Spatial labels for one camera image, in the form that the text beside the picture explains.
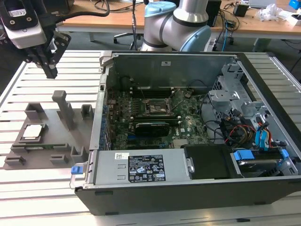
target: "connector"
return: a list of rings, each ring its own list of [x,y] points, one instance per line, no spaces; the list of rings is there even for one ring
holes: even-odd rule
[[[226,20],[225,24],[227,25],[228,28],[235,28],[236,22],[232,20]]]
[[[239,110],[237,110],[237,109],[234,109],[234,110],[232,111],[232,114],[233,114],[233,116],[235,116],[235,117],[241,116],[241,112],[240,112]]]

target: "barcode sticker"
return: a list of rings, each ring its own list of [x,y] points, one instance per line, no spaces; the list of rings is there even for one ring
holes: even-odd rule
[[[128,159],[129,153],[115,153],[115,159]]]

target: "blue latch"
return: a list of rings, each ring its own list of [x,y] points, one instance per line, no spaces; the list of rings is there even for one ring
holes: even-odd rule
[[[289,154],[288,154],[288,152],[287,152],[286,149],[282,149],[280,152],[281,152],[281,154],[282,154],[282,156],[283,156],[284,159],[285,159],[286,157],[289,157]]]
[[[234,157],[236,161],[239,160],[247,160],[247,159],[255,159],[251,150],[237,150],[234,152]]]
[[[82,166],[72,166],[71,167],[72,175],[83,174],[83,173],[84,173],[84,167],[82,167]]]

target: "sticker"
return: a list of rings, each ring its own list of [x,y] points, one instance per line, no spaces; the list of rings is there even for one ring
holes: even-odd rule
[[[128,159],[129,153],[115,153],[115,159]]]
[[[128,181],[131,183],[166,181],[163,156],[129,156],[128,173]]]
[[[171,65],[171,61],[162,61],[161,62],[161,66],[170,66]]]
[[[24,16],[26,14],[26,10],[24,8],[23,9],[12,10],[12,11],[9,11],[8,14],[11,17]]]

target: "warning symbols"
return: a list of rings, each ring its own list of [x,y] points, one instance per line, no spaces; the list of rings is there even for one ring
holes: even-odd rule
[[[130,173],[136,173],[137,172],[136,169],[137,169],[136,167],[130,167]]]
[[[128,157],[128,181],[166,181],[163,155],[141,155]]]

